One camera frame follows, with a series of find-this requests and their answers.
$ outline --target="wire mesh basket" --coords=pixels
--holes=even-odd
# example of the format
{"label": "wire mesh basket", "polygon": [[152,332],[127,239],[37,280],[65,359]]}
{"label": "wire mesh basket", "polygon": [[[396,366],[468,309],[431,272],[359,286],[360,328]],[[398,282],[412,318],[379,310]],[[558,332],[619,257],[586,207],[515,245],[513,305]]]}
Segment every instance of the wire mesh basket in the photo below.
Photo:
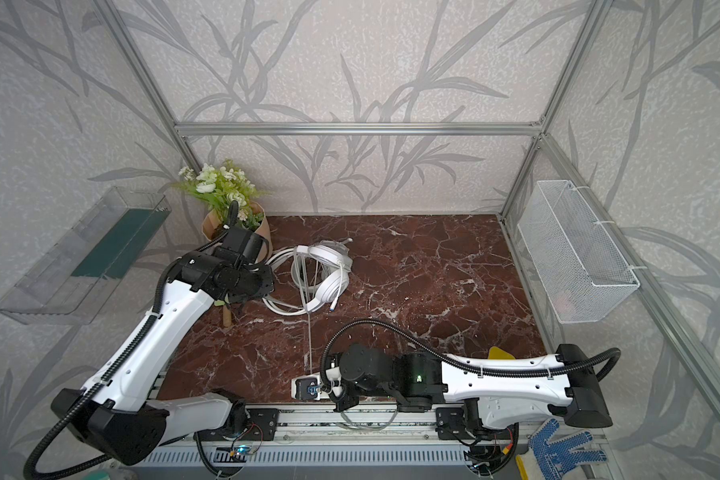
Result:
{"label": "wire mesh basket", "polygon": [[518,223],[560,323],[596,322],[640,287],[632,267],[568,180],[540,180]]}

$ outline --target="blue dotted glove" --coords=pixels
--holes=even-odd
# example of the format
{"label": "blue dotted glove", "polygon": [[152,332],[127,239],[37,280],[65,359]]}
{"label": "blue dotted glove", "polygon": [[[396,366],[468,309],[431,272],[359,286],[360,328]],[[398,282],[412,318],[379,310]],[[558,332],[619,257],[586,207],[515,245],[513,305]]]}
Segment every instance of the blue dotted glove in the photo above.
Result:
{"label": "blue dotted glove", "polygon": [[[523,459],[518,462],[518,465],[521,466],[521,474],[526,474],[523,475],[524,478],[529,480],[537,478],[540,473],[544,480],[561,480],[563,475],[579,465],[602,463],[607,460],[605,452],[602,450],[582,449],[583,446],[592,442],[592,434],[587,431],[550,442],[550,438],[559,427],[560,424],[557,420],[550,418],[530,437],[528,446],[533,452],[533,459],[536,462],[533,462],[528,454],[523,455]],[[536,466],[530,465],[532,462],[538,464],[538,473]]]}

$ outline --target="metal vent grille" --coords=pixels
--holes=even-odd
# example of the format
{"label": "metal vent grille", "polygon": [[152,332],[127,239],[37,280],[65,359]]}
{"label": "metal vent grille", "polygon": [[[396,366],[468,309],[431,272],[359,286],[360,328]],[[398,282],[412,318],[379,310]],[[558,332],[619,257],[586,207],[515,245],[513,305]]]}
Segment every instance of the metal vent grille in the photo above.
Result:
{"label": "metal vent grille", "polygon": [[[263,446],[244,466],[452,466],[464,464],[462,446]],[[213,448],[206,454],[217,466],[230,454]],[[137,467],[202,466],[194,447],[159,447]]]}

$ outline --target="flower pot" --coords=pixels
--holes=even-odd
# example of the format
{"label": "flower pot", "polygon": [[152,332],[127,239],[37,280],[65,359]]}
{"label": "flower pot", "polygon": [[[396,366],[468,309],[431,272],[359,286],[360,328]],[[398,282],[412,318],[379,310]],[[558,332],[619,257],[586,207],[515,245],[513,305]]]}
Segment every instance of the flower pot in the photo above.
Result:
{"label": "flower pot", "polygon": [[[264,214],[264,209],[257,202],[251,201],[250,205],[254,214]],[[208,213],[208,215],[206,215],[206,218],[202,221],[202,234],[208,239],[208,241],[211,241],[213,232],[216,231],[216,228],[218,228],[221,223],[222,221],[219,216],[216,215],[215,211],[212,210]],[[264,215],[264,218],[262,218],[262,224],[259,225],[259,228],[254,230],[254,233],[263,236],[267,239],[267,241],[269,241],[269,251],[267,251],[266,245],[262,245],[259,256],[256,258],[256,262],[259,263],[268,259],[275,249],[272,246],[272,237],[269,233],[269,223],[266,221],[266,214]]]}

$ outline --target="gray wall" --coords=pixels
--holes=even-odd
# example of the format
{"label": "gray wall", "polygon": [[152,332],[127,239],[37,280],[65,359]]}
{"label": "gray wall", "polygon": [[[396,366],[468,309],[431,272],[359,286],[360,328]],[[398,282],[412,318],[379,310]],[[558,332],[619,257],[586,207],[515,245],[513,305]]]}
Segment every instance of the gray wall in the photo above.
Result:
{"label": "gray wall", "polygon": [[[166,190],[180,167],[160,122],[87,2],[0,2],[0,296],[112,185]],[[172,254],[200,241],[202,209],[173,213],[88,326],[0,314],[0,480],[54,424],[50,400],[79,387],[147,308]],[[64,432],[46,470],[94,456]]]}
{"label": "gray wall", "polygon": [[[720,2],[615,2],[552,127],[571,161],[720,364]],[[604,320],[554,318],[510,215],[555,343],[624,352],[604,382],[626,478],[720,478],[720,424],[636,296]]]}
{"label": "gray wall", "polygon": [[[117,0],[181,121],[536,121],[590,0]],[[277,213],[496,211],[527,138],[193,138]]]}

